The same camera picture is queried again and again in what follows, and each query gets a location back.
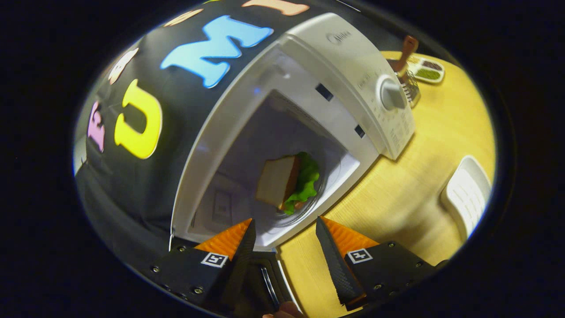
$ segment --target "bread slice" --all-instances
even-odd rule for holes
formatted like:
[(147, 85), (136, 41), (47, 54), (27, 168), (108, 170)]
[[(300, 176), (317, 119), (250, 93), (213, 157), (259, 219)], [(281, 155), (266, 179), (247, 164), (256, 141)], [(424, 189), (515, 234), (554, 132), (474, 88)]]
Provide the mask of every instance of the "bread slice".
[(296, 189), (300, 159), (288, 156), (267, 160), (259, 177), (255, 198), (283, 210), (283, 203)]

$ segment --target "human hand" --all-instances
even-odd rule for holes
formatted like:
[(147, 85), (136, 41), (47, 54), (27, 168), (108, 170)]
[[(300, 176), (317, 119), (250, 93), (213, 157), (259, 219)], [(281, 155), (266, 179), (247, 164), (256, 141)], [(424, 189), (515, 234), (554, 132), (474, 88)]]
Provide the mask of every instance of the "human hand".
[(281, 304), (279, 311), (275, 312), (274, 315), (268, 313), (263, 315), (263, 318), (305, 318), (305, 316), (293, 302), (285, 302)]

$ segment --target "microwave logo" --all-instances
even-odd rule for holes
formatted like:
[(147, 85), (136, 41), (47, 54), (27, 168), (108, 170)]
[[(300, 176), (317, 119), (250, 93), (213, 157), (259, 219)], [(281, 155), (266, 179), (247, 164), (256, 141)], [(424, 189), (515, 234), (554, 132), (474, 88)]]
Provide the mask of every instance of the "microwave logo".
[(328, 33), (325, 35), (325, 38), (327, 38), (328, 41), (330, 41), (335, 45), (341, 45), (341, 43), (350, 36), (351, 36), (351, 32), (343, 31), (340, 33)]

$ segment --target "green food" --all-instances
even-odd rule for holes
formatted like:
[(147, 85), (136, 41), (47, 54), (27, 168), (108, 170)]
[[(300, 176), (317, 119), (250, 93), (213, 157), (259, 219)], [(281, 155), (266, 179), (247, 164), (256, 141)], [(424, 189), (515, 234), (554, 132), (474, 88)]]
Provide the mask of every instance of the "green food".
[(296, 203), (306, 202), (308, 198), (318, 194), (314, 190), (314, 182), (320, 178), (318, 163), (306, 152), (300, 152), (297, 156), (300, 158), (300, 170), (298, 172), (296, 189), (284, 202), (284, 213), (288, 215), (294, 214), (294, 205)]
[(421, 78), (426, 78), (426, 79), (438, 79), (438, 78), (440, 78), (440, 73), (438, 73), (436, 71), (425, 70), (425, 69), (421, 68), (416, 73), (416, 76), (419, 76)]

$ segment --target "sticker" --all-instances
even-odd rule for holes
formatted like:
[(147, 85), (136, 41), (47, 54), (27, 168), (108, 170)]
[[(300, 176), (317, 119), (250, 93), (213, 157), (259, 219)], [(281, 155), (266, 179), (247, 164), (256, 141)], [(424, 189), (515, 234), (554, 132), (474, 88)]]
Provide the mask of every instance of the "sticker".
[(125, 91), (122, 107), (132, 105), (140, 110), (147, 119), (145, 131), (139, 133), (125, 122), (124, 114), (119, 114), (114, 130), (114, 142), (122, 145), (134, 156), (140, 159), (149, 158), (157, 148), (161, 127), (163, 126), (163, 114), (161, 104), (150, 93), (137, 86), (137, 79), (132, 80)]
[(208, 253), (206, 257), (200, 262), (200, 264), (222, 268), (225, 264), (225, 261), (228, 260), (227, 255), (216, 254), (216, 253)]
[(183, 22), (184, 20), (199, 14), (200, 12), (202, 12), (202, 10), (204, 10), (204, 9), (198, 9), (198, 10), (193, 10), (193, 11), (188, 11), (186, 13), (183, 13), (183, 14), (179, 15), (178, 17), (172, 19), (171, 21), (167, 22), (163, 26), (163, 28), (170, 27), (170, 26), (175, 25), (175, 24), (179, 24), (179, 23)]
[(262, 7), (273, 8), (281, 11), (283, 15), (297, 15), (310, 9), (310, 7), (307, 5), (297, 5), (296, 3), (291, 3), (282, 0), (251, 0), (245, 2), (241, 6), (242, 7), (262, 6)]
[(139, 50), (139, 48), (137, 48), (135, 50), (131, 50), (131, 51), (125, 53), (124, 56), (122, 56), (120, 58), (120, 60), (116, 63), (114, 68), (112, 68), (112, 71), (110, 72), (110, 75), (108, 76), (108, 80), (110, 80), (110, 85), (112, 85), (113, 83), (116, 83), (118, 77), (120, 77), (121, 72), (124, 70), (125, 66), (129, 63), (129, 61), (131, 61), (133, 56), (136, 55), (138, 50)]
[(367, 252), (367, 250), (365, 250), (364, 248), (356, 251), (347, 252), (347, 255), (349, 256), (353, 264), (357, 264), (373, 259), (371, 254), (369, 254), (369, 252)]
[(94, 142), (98, 145), (98, 149), (100, 152), (104, 152), (104, 134), (105, 129), (102, 123), (102, 116), (100, 116), (100, 112), (98, 111), (99, 103), (96, 101), (92, 106), (92, 111), (90, 112), (90, 119), (88, 121), (88, 132), (87, 135), (94, 140)]
[(223, 15), (208, 22), (202, 31), (209, 38), (207, 41), (180, 45), (173, 49), (163, 62), (161, 69), (169, 66), (181, 67), (203, 79), (203, 86), (216, 86), (229, 70), (228, 62), (214, 64), (206, 58), (238, 58), (241, 51), (230, 38), (239, 40), (244, 48), (259, 44), (273, 33), (271, 28), (260, 28)]

